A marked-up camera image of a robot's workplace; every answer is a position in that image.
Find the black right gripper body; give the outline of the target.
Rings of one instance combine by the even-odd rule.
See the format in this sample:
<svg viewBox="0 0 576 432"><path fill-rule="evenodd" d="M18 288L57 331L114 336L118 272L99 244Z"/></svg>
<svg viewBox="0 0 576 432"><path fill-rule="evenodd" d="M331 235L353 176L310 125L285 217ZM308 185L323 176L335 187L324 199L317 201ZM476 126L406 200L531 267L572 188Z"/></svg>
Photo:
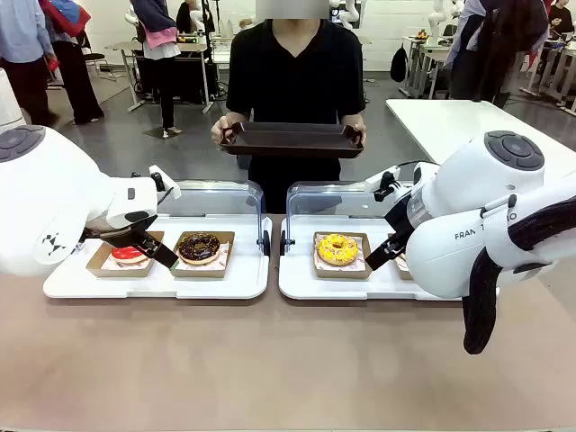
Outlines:
<svg viewBox="0 0 576 432"><path fill-rule="evenodd" d="M392 193L384 199L384 219L393 230L389 243L406 246L421 224L421 200L410 193Z"/></svg>

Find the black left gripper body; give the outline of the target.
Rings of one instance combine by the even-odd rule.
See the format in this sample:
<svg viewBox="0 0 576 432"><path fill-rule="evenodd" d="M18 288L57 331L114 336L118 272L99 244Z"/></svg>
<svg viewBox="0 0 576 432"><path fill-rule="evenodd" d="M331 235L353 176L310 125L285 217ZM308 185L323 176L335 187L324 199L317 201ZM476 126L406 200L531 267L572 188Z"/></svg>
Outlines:
<svg viewBox="0 0 576 432"><path fill-rule="evenodd" d="M155 220L156 218L146 218L133 222L125 228L111 231L84 228L83 240L100 239L114 248L151 248L154 240L148 234L147 229Z"/></svg>

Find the person's left hand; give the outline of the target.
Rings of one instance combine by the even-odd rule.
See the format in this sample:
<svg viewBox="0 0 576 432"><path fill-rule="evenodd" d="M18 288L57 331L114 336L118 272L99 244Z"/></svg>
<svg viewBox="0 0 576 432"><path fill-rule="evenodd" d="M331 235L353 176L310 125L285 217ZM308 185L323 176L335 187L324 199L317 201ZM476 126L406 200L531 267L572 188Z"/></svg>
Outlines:
<svg viewBox="0 0 576 432"><path fill-rule="evenodd" d="M359 143L364 146L366 143L367 133L363 115L360 113L354 115L346 115L342 118L342 123L347 126L351 126L355 131L361 133L361 139L359 140Z"/></svg>

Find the person's right hand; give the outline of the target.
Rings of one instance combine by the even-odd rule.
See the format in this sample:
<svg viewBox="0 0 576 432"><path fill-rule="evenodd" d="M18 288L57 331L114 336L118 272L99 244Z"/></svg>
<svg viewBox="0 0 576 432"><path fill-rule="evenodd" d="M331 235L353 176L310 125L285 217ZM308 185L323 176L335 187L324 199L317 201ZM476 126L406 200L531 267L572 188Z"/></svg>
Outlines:
<svg viewBox="0 0 576 432"><path fill-rule="evenodd" d="M231 134L230 127L237 122L247 122L248 118L238 112L227 112L222 115L211 128L211 140L220 145L222 140Z"/></svg>

